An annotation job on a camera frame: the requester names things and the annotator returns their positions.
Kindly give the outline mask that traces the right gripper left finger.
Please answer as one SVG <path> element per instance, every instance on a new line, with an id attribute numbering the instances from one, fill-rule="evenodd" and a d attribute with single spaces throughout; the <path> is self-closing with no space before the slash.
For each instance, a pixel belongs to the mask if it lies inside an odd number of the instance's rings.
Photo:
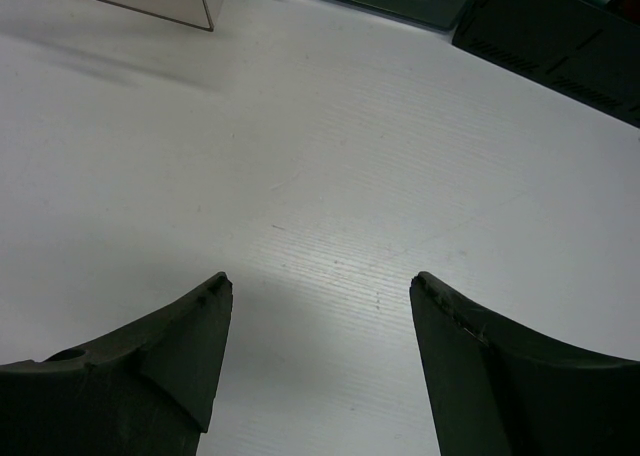
<path id="1" fill-rule="evenodd" d="M 2 365 L 2 454 L 196 454 L 232 307 L 232 284 L 219 272 L 99 338 Z"/>

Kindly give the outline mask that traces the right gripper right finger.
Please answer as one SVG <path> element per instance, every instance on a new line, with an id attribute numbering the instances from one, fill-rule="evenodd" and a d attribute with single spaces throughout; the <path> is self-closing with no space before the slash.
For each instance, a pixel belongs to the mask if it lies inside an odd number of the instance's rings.
<path id="1" fill-rule="evenodd" d="M 410 301 L 441 454 L 638 454 L 638 362 L 543 335 L 428 272 Z"/>

